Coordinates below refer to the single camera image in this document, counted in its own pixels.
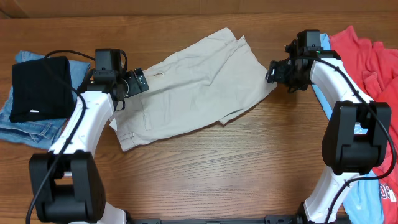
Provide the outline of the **beige khaki shorts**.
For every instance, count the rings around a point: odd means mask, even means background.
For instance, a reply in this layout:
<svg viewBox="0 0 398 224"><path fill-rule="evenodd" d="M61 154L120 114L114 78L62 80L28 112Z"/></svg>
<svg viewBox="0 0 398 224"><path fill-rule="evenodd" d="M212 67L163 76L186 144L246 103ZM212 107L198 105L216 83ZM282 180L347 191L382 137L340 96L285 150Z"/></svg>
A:
<svg viewBox="0 0 398 224"><path fill-rule="evenodd" d="M121 149L226 124L276 88L266 73L245 37L235 38L229 28L175 52L145 70L149 89L114 113Z"/></svg>

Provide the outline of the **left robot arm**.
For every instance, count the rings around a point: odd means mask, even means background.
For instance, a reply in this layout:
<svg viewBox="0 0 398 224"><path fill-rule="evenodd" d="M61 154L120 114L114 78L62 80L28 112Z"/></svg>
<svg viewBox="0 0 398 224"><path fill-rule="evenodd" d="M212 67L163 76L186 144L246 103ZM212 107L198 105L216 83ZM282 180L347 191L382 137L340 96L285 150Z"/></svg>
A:
<svg viewBox="0 0 398 224"><path fill-rule="evenodd" d="M43 223L132 223L130 214L106 201L94 156L105 124L126 98L149 89L140 68L121 75L92 69L79 86L75 110L58 140L29 161L36 212Z"/></svg>

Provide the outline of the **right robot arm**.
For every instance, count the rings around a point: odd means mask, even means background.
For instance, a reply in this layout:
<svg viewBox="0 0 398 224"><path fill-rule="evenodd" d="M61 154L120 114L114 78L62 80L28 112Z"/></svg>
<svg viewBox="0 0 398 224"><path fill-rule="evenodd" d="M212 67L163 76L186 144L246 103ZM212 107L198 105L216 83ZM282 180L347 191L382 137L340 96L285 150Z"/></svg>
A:
<svg viewBox="0 0 398 224"><path fill-rule="evenodd" d="M368 180L371 169L383 163L387 147L394 146L388 131L389 105L361 91L335 51L309 51L273 60L266 81L284 84L291 93L314 84L332 107L322 140L325 168L294 221L341 223L336 213L352 186Z"/></svg>

